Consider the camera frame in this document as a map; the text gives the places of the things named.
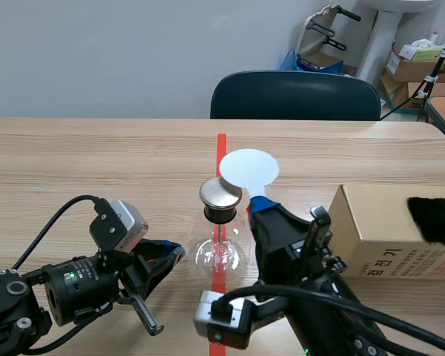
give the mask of red tape line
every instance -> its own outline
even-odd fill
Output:
[[[228,138],[225,133],[217,134],[217,153],[216,153],[216,177],[221,177],[220,172],[220,163],[223,160],[225,154],[228,150]],[[226,230],[225,225],[221,226],[221,241],[225,241]],[[213,230],[213,243],[217,244],[219,239],[219,226],[215,225]],[[213,272],[213,283],[212,290],[217,291],[218,293],[226,292],[225,285],[225,272],[224,270],[220,271],[218,268]],[[209,355],[210,356],[225,356],[225,346],[217,345],[216,343],[211,343],[209,345]]]

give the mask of black cable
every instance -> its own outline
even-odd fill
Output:
[[[18,261],[16,261],[15,265],[12,267],[12,269],[18,269],[23,264],[23,262],[30,256],[31,252],[35,249],[35,247],[39,244],[39,242],[43,239],[43,237],[46,235],[48,230],[53,226],[53,224],[59,219],[63,213],[68,210],[71,206],[76,204],[77,202],[81,202],[82,200],[91,200],[96,204],[99,201],[98,197],[95,197],[94,195],[81,195],[79,197],[75,197],[71,199],[69,202],[64,204],[50,219],[50,221],[47,222],[47,224],[44,226],[44,228],[40,231],[36,239],[28,246],[27,250],[23,253],[23,255],[19,258]]]
[[[52,343],[47,344],[46,346],[39,347],[37,349],[28,349],[26,351],[22,351],[23,355],[43,355],[48,352],[53,351],[54,349],[57,349],[62,344],[68,342],[73,337],[76,336],[78,332],[83,330],[86,326],[88,326],[90,323],[92,323],[95,319],[97,319],[100,316],[100,314],[95,314],[93,317],[90,317],[89,319],[86,319],[82,323],[74,326],[69,332],[62,335],[59,339],[53,341]]]
[[[362,336],[364,336],[364,338],[366,338],[366,340],[375,344],[376,346],[379,346],[386,352],[400,356],[428,356],[427,354],[409,349],[405,346],[399,345],[398,343],[394,343],[384,337],[381,337],[379,334],[376,334],[374,331],[367,328],[356,317],[351,316],[350,313],[343,312],[343,315],[350,322],[351,326],[355,328],[357,333],[361,334]]]
[[[221,310],[226,310],[226,306],[230,301],[257,295],[265,295],[270,297],[290,297],[299,299],[313,300],[319,303],[325,303],[330,306],[342,309],[345,312],[351,312],[352,314],[360,315],[368,320],[375,321],[377,323],[388,326],[389,328],[408,334],[416,339],[422,340],[425,343],[429,343],[443,351],[445,351],[445,339],[439,337],[432,332],[428,332],[418,326],[415,326],[406,321],[397,319],[390,315],[384,314],[381,311],[371,309],[363,304],[353,302],[351,300],[333,297],[330,294],[319,293],[316,291],[309,291],[306,289],[299,289],[289,286],[278,286],[278,285],[264,285],[264,286],[250,286],[235,289],[224,294],[216,303],[217,308]]]

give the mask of chair backrest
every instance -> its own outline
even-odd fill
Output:
[[[369,83],[347,76],[242,72],[217,85],[211,118],[375,121],[380,118],[380,100]]]

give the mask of cardboard box on floor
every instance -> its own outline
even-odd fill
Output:
[[[419,83],[411,82],[396,82],[388,73],[384,71],[383,76],[380,78],[382,84],[382,90],[385,93],[385,99],[389,108],[396,108],[398,105],[406,101],[407,98],[412,96],[415,90],[420,85]],[[435,83],[431,97],[445,96],[445,83]],[[408,113],[412,115],[418,115],[423,102],[424,95],[419,95],[415,99],[406,103],[400,107],[397,113]]]
[[[398,52],[391,49],[387,57],[386,73],[396,82],[422,82],[426,76],[432,74],[437,59],[428,61],[409,61],[399,56]],[[445,83],[445,62],[438,73],[438,83]]]
[[[424,241],[410,197],[445,198],[445,187],[340,185],[329,245],[348,266],[343,276],[445,280],[445,245]]]

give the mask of blue clip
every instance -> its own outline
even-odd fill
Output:
[[[251,214],[254,218],[254,215],[256,213],[260,213],[262,211],[267,211],[273,208],[276,208],[279,206],[279,202],[272,202],[270,199],[267,199],[266,197],[253,197],[251,198]]]

